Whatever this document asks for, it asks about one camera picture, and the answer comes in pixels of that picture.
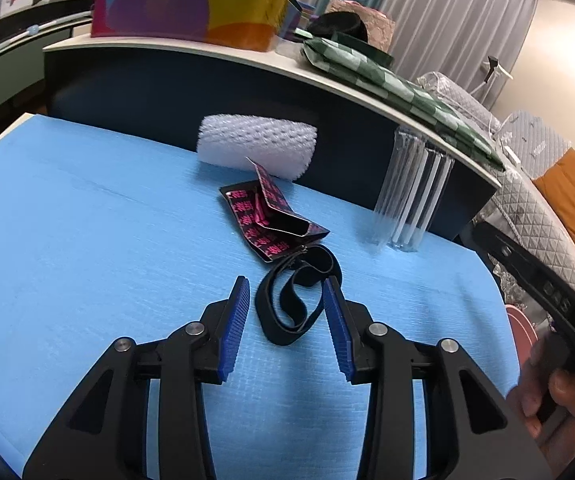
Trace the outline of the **dark tv cabinet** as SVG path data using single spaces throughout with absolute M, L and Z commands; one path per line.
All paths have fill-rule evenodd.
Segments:
M 0 43 L 0 105 L 44 77 L 43 49 L 56 42 L 88 32 L 91 12 L 56 18 L 31 25 Z

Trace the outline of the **dark green tray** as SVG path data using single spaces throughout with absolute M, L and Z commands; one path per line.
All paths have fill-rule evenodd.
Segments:
M 394 58 L 387 52 L 377 49 L 371 46 L 371 44 L 353 36 L 343 34 L 342 32 L 335 32 L 333 40 L 338 42 L 338 44 L 342 44 L 345 47 L 364 54 L 369 60 L 385 68 L 391 68 L 391 65 L 394 63 Z

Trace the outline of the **white dark coffee table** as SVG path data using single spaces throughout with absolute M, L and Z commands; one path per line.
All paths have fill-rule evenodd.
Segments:
M 405 125 L 453 163 L 432 233 L 452 240 L 499 191 L 490 170 L 429 127 L 327 78 L 306 61 L 179 40 L 79 36 L 46 47 L 52 117 L 195 150 L 202 118 L 255 115 L 307 122 L 316 151 L 298 184 L 368 209 L 376 205 Z

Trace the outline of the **pink plastic basin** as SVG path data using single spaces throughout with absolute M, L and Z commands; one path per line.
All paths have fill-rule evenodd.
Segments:
M 517 358 L 519 359 L 519 368 L 529 360 L 531 350 L 538 341 L 538 334 L 532 322 L 525 313 L 516 306 L 507 304 L 505 306 L 508 319 L 511 326 L 511 332 L 514 339 Z

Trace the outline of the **black elastic band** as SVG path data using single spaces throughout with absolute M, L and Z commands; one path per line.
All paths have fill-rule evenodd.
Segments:
M 289 324 L 278 316 L 273 300 L 274 285 L 287 271 L 291 275 L 278 295 L 278 307 L 291 320 Z M 343 274 L 333 252 L 323 245 L 304 246 L 281 259 L 262 279 L 255 296 L 256 313 L 266 339 L 277 346 L 289 346 L 304 336 L 323 312 L 323 304 L 319 300 L 316 309 L 309 313 L 295 287 L 311 288 L 328 278 L 342 283 Z

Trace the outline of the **colourful storage box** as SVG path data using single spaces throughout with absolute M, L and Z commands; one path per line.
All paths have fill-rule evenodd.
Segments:
M 295 32 L 297 0 L 95 0 L 94 38 L 168 38 L 266 52 Z

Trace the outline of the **pink lace basket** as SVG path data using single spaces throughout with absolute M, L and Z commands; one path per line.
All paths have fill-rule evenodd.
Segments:
M 368 33 L 368 44 L 384 52 L 388 52 L 393 44 L 396 22 L 383 12 L 362 6 L 353 0 L 330 0 L 325 8 L 327 12 L 353 12 L 359 15 L 365 23 Z

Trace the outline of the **grey curtains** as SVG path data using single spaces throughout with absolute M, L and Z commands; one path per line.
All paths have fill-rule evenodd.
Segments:
M 323 11 L 330 0 L 301 0 Z M 483 81 L 488 55 L 511 70 L 527 36 L 538 0 L 382 0 L 373 9 L 396 22 L 389 53 L 394 70 L 409 80 L 440 72 L 467 91 Z M 505 80 L 484 101 L 492 107 Z

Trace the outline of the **blue table mat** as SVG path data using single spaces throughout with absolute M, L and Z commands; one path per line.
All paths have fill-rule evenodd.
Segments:
M 81 378 L 117 338 L 147 342 L 199 318 L 266 266 L 220 195 L 242 171 L 190 151 L 33 116 L 0 140 L 0 455 L 21 472 Z M 372 214 L 283 183 L 327 227 L 346 298 L 409 339 L 457 340 L 501 391 L 519 360 L 497 284 L 475 252 L 426 235 L 375 249 Z M 234 372 L 204 390 L 221 479 L 351 479 L 369 390 L 338 370 L 327 322 L 277 347 L 249 315 Z

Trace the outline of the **green checkered cloth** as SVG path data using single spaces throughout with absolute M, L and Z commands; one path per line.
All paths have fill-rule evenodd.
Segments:
M 330 39 L 308 39 L 301 51 L 317 70 L 408 114 L 475 162 L 497 171 L 505 170 L 503 161 L 485 136 L 448 104 L 417 84 L 397 76 L 363 53 Z

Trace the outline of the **grey quilted sofa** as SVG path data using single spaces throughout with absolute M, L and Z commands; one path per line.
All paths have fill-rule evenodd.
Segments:
M 477 218 L 518 242 L 575 290 L 575 244 L 535 185 L 572 151 L 572 143 L 525 110 L 516 110 L 504 120 L 496 118 L 442 73 L 426 73 L 417 77 L 417 83 L 488 136 L 504 162 L 504 172 L 496 174 L 501 188 Z

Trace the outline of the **clear plastic tube bundle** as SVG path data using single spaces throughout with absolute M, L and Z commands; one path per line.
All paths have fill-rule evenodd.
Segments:
M 453 158 L 409 128 L 398 127 L 385 178 L 373 209 L 371 242 L 416 252 L 434 219 Z

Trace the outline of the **black hat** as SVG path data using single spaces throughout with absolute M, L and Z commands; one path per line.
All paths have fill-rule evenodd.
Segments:
M 307 32 L 312 36 L 332 39 L 334 35 L 343 34 L 367 42 L 368 29 L 360 16 L 355 12 L 338 11 L 321 14 L 310 21 Z

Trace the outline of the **white foam net roll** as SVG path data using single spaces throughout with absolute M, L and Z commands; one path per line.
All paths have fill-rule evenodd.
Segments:
M 218 114 L 200 123 L 196 151 L 209 165 L 252 170 L 255 162 L 271 176 L 295 181 L 310 165 L 317 136 L 305 122 Z

